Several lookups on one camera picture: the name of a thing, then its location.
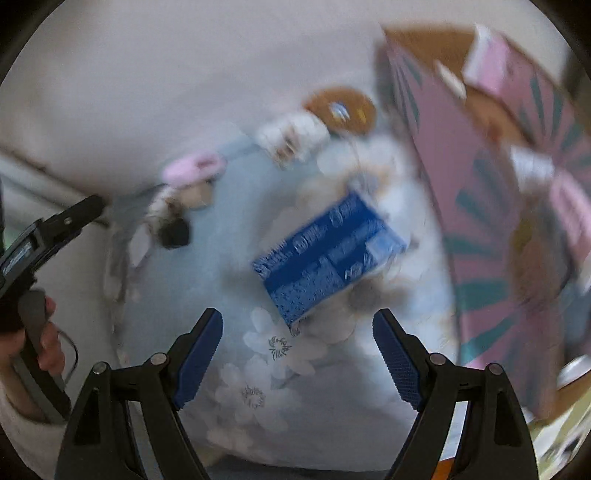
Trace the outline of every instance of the pink hair clip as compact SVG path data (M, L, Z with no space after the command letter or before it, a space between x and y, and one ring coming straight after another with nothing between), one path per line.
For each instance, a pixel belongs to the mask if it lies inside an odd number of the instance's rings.
M211 180L226 171L226 159L216 153L197 153L173 161L162 172L164 183L176 189Z

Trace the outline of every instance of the blue gripper pad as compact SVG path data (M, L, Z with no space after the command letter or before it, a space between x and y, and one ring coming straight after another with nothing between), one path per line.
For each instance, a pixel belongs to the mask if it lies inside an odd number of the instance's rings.
M181 335L171 348L171 352L177 348L175 352L177 357L178 352L184 350L180 366L174 367L176 392L173 395L173 404L178 410L183 408L186 402L195 398L207 367L222 339L222 334L222 314L217 310L207 309L191 333Z
M416 337L404 332L394 315L386 309L380 310L374 315L374 339L400 397L410 403L415 410L421 411L426 402L423 385L426 382L428 369L424 362L427 357L424 359L420 357L427 356L427 351ZM414 339L418 343L418 345L410 345L415 347L413 350L418 347L417 352L409 351L406 348L410 339ZM414 361L412 357L415 355L413 353L418 354L418 358L415 358Z

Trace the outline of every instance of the white wall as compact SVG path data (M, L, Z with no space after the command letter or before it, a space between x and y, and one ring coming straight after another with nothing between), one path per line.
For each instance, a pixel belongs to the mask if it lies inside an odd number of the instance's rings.
M248 129L367 74L379 23L417 21L495 27L556 78L569 53L528 0L66 0L0 89L0 145L128 192L220 122Z

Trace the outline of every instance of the bedsheet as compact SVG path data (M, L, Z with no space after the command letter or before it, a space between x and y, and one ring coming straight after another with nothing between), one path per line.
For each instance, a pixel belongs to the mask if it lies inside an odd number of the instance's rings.
M373 340L373 314L390 308L429 351L452 361L459 345L430 196L414 150L390 132L378 128L355 140L354 149L332 140L290 170L277 168L246 137L224 145L220 152L232 159L215 184L214 205L190 214L191 244L157 248L136 271L122 259L152 192L115 203L109 268L126 272L118 280L125 298L116 322L122 362L165 351L207 307L223 314L222 342L197 397L181 411L196 443L296 468L378 471L393 463L415 412L400 399ZM228 155L232 149L243 153ZM378 211L395 231L412 236L414 248L290 331L251 262L339 200L359 169L382 179ZM454 454L462 420L460 412L444 458Z

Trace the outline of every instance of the round brown object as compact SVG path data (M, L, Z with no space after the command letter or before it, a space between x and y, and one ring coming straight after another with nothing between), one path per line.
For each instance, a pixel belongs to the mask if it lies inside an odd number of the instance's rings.
M335 133L365 135L375 125L375 106L370 98L349 87L321 90L304 102L304 108Z

